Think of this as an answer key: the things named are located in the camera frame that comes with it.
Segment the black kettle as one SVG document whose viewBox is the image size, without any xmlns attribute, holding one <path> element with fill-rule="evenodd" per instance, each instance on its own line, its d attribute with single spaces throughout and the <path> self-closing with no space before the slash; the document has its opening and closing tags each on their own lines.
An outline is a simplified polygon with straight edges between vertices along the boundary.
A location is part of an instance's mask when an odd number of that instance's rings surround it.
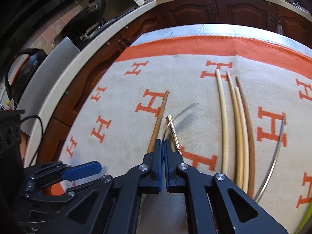
<svg viewBox="0 0 312 234">
<path fill-rule="evenodd" d="M 8 80 L 8 71 L 5 74 L 5 87 L 9 100 L 14 100 L 15 104 L 18 104 L 26 87 L 30 80 L 40 67 L 41 63 L 47 58 L 45 50 L 38 48 L 26 48 L 20 50 L 17 55 L 11 60 L 9 68 L 13 65 L 13 62 L 21 55 L 26 54 L 28 58 L 20 67 L 17 76 L 13 80 L 11 85 Z"/>
</svg>

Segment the orange beige H-pattern cloth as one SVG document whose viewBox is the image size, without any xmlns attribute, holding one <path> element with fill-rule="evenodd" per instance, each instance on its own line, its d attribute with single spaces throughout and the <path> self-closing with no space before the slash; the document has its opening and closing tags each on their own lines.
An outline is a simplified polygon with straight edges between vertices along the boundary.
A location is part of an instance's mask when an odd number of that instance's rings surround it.
<svg viewBox="0 0 312 234">
<path fill-rule="evenodd" d="M 289 233 L 311 202 L 311 49 L 255 39 L 183 36 L 148 39 L 127 48 L 94 85 L 60 153 L 66 164 L 96 160 L 118 176 L 147 152 L 165 92 L 165 115 L 175 117 L 183 158 L 207 174 L 222 170 L 219 69 L 229 129 L 227 176 L 236 179 L 235 122 L 226 72 L 242 84 L 255 144 L 255 191 L 265 178 L 285 127 L 272 178 L 260 200 Z"/>
</svg>

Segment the black frying pan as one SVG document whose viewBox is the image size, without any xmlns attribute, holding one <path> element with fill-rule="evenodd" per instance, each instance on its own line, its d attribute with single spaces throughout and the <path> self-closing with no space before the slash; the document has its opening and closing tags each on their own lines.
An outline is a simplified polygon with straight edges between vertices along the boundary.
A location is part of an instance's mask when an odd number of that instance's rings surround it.
<svg viewBox="0 0 312 234">
<path fill-rule="evenodd" d="M 72 43 L 80 39 L 82 35 L 104 15 L 106 9 L 105 0 L 78 0 L 84 8 L 74 16 L 54 38 L 52 47 L 56 46 L 64 39 L 69 38 Z"/>
</svg>

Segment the green plastic utensil tray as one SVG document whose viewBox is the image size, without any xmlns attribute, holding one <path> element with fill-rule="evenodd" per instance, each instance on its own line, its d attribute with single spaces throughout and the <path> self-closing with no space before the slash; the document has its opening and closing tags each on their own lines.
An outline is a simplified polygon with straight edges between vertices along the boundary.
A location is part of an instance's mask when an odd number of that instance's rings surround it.
<svg viewBox="0 0 312 234">
<path fill-rule="evenodd" d="M 312 203 L 309 204 L 309 207 L 299 224 L 295 234 L 312 234 Z"/>
</svg>

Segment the dark brown wooden chopstick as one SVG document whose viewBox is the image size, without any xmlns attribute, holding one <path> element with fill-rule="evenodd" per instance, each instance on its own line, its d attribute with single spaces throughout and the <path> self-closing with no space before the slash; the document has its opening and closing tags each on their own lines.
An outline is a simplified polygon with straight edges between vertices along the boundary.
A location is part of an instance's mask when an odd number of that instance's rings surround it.
<svg viewBox="0 0 312 234">
<path fill-rule="evenodd" d="M 166 107 L 168 95 L 169 95 L 169 91 L 167 90 L 165 92 L 165 94 L 164 94 L 164 98 L 163 98 L 163 101 L 162 101 L 162 104 L 161 104 L 161 107 L 160 107 L 160 112 L 159 112 L 159 115 L 158 115 L 157 120 L 155 122 L 155 126 L 154 126 L 154 129 L 153 129 L 152 135 L 151 135 L 151 139 L 150 139 L 150 142 L 149 142 L 147 153 L 151 153 L 151 152 L 154 151 L 154 142 L 157 139 L 158 134 L 159 134 L 160 125 L 161 125 L 161 122 L 162 122 L 163 113 L 164 113 L 164 110 L 165 110 L 165 107 Z"/>
</svg>

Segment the bamboo chopstick patterned end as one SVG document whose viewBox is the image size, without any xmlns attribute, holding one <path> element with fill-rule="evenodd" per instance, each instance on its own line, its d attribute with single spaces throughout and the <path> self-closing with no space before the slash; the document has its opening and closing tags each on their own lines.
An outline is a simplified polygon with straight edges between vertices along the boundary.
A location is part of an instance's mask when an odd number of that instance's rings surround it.
<svg viewBox="0 0 312 234">
<path fill-rule="evenodd" d="M 229 82 L 230 95 L 232 99 L 234 122 L 235 122 L 235 143 L 236 143 L 236 185 L 239 188 L 243 188 L 243 174 L 244 174 L 244 162 L 243 162 L 243 134 L 241 128 L 241 119 L 239 116 L 238 99 L 230 76 L 230 71 L 226 72 Z"/>
</svg>

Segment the wooden handled small spoon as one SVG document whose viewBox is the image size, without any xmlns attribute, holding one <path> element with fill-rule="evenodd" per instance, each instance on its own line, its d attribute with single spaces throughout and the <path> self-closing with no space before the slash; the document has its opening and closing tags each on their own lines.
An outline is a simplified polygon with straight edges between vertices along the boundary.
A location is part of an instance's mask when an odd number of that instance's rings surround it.
<svg viewBox="0 0 312 234">
<path fill-rule="evenodd" d="M 166 116 L 166 122 L 167 122 L 167 128 L 169 130 L 170 136 L 172 143 L 174 145 L 174 149 L 177 153 L 180 155 L 182 154 L 181 152 L 181 145 L 177 136 L 177 131 L 174 125 L 174 119 L 171 115 Z"/>
</svg>

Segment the bamboo chopstick red end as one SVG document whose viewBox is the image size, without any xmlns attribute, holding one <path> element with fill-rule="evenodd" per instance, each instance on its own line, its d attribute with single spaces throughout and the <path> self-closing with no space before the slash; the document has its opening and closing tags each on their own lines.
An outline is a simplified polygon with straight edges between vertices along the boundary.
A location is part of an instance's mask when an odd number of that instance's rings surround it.
<svg viewBox="0 0 312 234">
<path fill-rule="evenodd" d="M 235 87 L 234 91 L 238 100 L 238 110 L 239 110 L 239 117 L 241 121 L 242 136 L 243 136 L 243 188 L 242 190 L 245 193 L 247 193 L 248 186 L 249 186 L 249 140 L 248 140 L 248 135 L 247 135 L 246 118 L 245 118 L 245 112 L 243 108 L 241 93 L 238 87 Z"/>
</svg>

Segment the dark wood long chopstick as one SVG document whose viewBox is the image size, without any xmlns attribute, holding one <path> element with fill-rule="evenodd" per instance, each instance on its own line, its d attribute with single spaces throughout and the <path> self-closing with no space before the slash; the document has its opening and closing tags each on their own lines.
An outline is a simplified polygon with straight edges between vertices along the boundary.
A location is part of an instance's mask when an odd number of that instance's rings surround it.
<svg viewBox="0 0 312 234">
<path fill-rule="evenodd" d="M 249 142 L 249 185 L 247 194 L 249 197 L 254 198 L 254 189 L 255 189 L 255 144 L 254 144 L 254 137 L 253 137 L 253 128 L 252 128 L 252 121 L 250 112 L 247 105 L 247 100 L 245 97 L 245 93 L 242 87 L 242 84 L 240 82 L 240 79 L 238 76 L 235 77 L 237 86 L 239 88 L 241 99 L 242 99 L 242 105 L 244 108 L 244 114 L 246 119 L 246 129 L 247 129 L 247 136 L 248 136 L 248 142 Z"/>
</svg>

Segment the steel metal chopstick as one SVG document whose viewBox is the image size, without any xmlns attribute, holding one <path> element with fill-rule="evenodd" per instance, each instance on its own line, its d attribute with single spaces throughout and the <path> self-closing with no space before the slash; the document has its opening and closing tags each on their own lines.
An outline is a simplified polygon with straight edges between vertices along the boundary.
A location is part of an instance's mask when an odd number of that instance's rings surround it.
<svg viewBox="0 0 312 234">
<path fill-rule="evenodd" d="M 198 101 L 196 101 L 195 103 L 192 103 L 190 105 L 188 105 L 186 108 L 184 108 L 182 111 L 180 111 L 167 125 L 166 128 L 164 129 L 163 132 L 163 136 L 162 136 L 162 142 L 165 141 L 165 137 L 166 137 L 166 133 L 167 130 L 169 129 L 170 125 L 176 120 L 178 119 L 181 115 L 183 115 L 185 112 L 187 112 L 188 110 L 191 110 L 192 108 L 194 108 L 195 106 L 197 106 L 199 104 Z"/>
<path fill-rule="evenodd" d="M 270 163 L 270 167 L 266 173 L 266 176 L 265 178 L 263 179 L 263 182 L 258 190 L 258 192 L 256 193 L 255 195 L 255 198 L 254 198 L 254 201 L 256 203 L 259 203 L 270 180 L 271 180 L 271 177 L 273 175 L 273 172 L 274 172 L 274 169 L 275 169 L 275 166 L 276 166 L 276 163 L 277 163 L 277 160 L 278 160 L 278 157 L 279 157 L 279 154 L 280 154 L 280 149 L 281 149 L 281 145 L 282 145 L 282 136 L 283 136 L 283 133 L 284 133 L 284 127 L 285 127 L 285 115 L 282 116 L 282 120 L 281 120 L 281 126 L 280 126 L 280 132 L 279 132 L 279 135 L 278 135 L 278 141 L 277 141 L 277 144 L 276 144 L 276 148 L 274 150 L 274 155 L 273 155 L 273 158 L 272 158 L 272 161 Z"/>
</svg>

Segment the bamboo chopstick red band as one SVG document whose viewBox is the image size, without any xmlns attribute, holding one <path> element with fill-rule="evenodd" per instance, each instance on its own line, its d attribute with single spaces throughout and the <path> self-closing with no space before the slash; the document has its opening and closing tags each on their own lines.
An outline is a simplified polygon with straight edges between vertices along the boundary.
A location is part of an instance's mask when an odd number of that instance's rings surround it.
<svg viewBox="0 0 312 234">
<path fill-rule="evenodd" d="M 228 120 L 227 120 L 227 110 L 226 110 L 226 102 L 225 95 L 222 85 L 221 74 L 219 69 L 215 71 L 218 93 L 219 93 L 219 101 L 221 105 L 221 119 L 222 119 L 222 173 L 228 173 L 229 167 L 229 129 L 228 129 Z"/>
</svg>

